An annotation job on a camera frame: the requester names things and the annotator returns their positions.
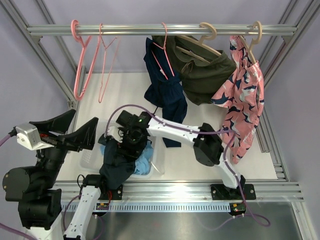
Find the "dark navy shorts with zipper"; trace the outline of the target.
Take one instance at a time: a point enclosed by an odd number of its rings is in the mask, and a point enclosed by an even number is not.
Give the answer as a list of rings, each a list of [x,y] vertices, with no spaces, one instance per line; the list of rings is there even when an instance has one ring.
[[[134,173],[137,158],[118,154],[118,142],[110,136],[102,134],[98,143],[104,147],[99,174],[105,178],[108,189],[116,190]]]

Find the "navy drawstring shorts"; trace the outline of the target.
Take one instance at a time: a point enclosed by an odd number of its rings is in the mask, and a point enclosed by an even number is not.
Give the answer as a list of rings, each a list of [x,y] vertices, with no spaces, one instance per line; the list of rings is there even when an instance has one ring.
[[[172,67],[172,76],[164,51],[154,45],[156,41],[146,38],[144,62],[150,78],[150,86],[144,98],[162,109],[162,117],[181,124],[187,115],[187,101],[179,73]]]

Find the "thin pink wire hanger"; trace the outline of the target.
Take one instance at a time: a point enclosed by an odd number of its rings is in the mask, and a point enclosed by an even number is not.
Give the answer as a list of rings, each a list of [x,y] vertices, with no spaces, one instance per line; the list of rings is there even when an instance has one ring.
[[[167,49],[166,49],[167,36],[168,36],[167,25],[166,25],[164,22],[162,22],[161,25],[162,25],[163,28],[164,28],[164,41],[163,41],[163,46],[160,46],[160,45],[158,45],[157,43],[154,43],[154,45],[156,45],[158,48],[160,48],[160,49],[163,50],[164,55],[165,55],[166,60],[167,60],[167,64],[168,64],[169,69],[170,69],[170,71],[171,71],[171,74],[172,74],[172,76],[174,77],[174,76],[175,76],[175,73],[174,73],[173,68],[172,68],[172,66],[171,66],[171,63],[170,63],[170,60],[169,60],[168,54],[167,54]]]
[[[100,23],[99,24],[99,40],[101,41],[101,44],[103,46],[104,53],[103,53],[103,65],[102,65],[100,88],[99,88],[99,94],[98,94],[98,103],[99,104],[101,104],[103,102],[105,92],[107,90],[107,86],[108,86],[108,83],[110,80],[110,76],[113,71],[113,66],[115,64],[115,60],[116,60],[116,57],[117,57],[117,54],[119,51],[120,42],[121,42],[121,38],[119,36],[116,36],[113,38],[113,40],[110,43],[106,44],[103,39],[102,27],[103,27],[103,24]],[[116,44],[116,48],[115,48],[114,55],[112,58],[112,62],[110,64],[110,68],[108,70],[108,73],[106,74],[108,49],[110,48],[110,46],[113,45],[114,42],[116,42],[117,44]]]

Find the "light blue shorts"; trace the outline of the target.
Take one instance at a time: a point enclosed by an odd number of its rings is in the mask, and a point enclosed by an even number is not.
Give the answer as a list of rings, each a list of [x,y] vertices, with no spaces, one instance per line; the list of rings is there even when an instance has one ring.
[[[151,170],[151,157],[153,155],[154,149],[152,146],[152,142],[150,140],[147,141],[146,147],[142,151],[141,155],[135,161],[135,175],[147,175]]]

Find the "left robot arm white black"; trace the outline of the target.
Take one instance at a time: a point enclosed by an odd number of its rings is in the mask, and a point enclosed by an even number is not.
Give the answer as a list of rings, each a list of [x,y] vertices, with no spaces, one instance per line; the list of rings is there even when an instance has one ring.
[[[74,109],[44,121],[15,126],[8,137],[28,150],[36,151],[36,164],[16,167],[3,177],[2,188],[8,202],[18,204],[23,236],[28,240],[83,240],[98,200],[107,195],[106,180],[99,174],[87,175],[80,187],[79,203],[71,223],[63,229],[62,190],[54,184],[68,152],[92,150],[98,118],[93,117],[75,132],[69,127]]]

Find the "thick pink plastic hanger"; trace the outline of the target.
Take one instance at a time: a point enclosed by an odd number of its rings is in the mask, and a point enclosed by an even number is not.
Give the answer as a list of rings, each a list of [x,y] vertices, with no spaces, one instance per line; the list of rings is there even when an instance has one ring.
[[[88,45],[92,39],[92,36],[90,35],[86,41],[83,40],[83,38],[77,34],[76,31],[76,27],[79,25],[79,21],[74,19],[71,21],[70,24],[70,29],[71,29],[71,35],[73,37],[73,39],[79,43],[81,45],[81,53],[80,53],[80,57],[78,60],[78,65],[77,65],[77,70],[76,70],[76,75],[75,75],[75,82],[74,82],[74,87],[73,87],[73,95],[75,97],[75,99],[77,101],[81,101],[85,95],[85,92],[87,90],[88,84],[91,80],[91,76],[95,67],[95,63],[97,60],[97,56],[98,56],[98,52],[100,49],[100,45],[101,45],[101,40],[98,37],[97,38],[97,45],[96,45],[96,49],[90,64],[90,68],[88,71],[88,76],[86,78],[86,80],[84,81],[83,87],[81,89],[81,91],[79,91],[79,87],[80,87],[80,77],[81,77],[81,73],[82,73],[82,67],[83,67],[83,63],[84,63],[84,59],[85,59],[85,55],[86,55],[86,51],[88,48]]]

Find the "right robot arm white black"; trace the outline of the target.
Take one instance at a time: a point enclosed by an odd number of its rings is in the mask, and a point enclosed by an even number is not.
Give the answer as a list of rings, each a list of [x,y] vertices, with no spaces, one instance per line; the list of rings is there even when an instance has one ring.
[[[201,126],[187,126],[158,117],[148,111],[140,115],[124,110],[107,133],[118,143],[118,152],[128,158],[137,159],[148,137],[160,137],[193,148],[195,159],[207,167],[216,167],[222,179],[222,186],[215,190],[223,199],[244,198],[245,178],[236,172],[227,158],[227,149],[219,137],[220,132],[208,123]]]

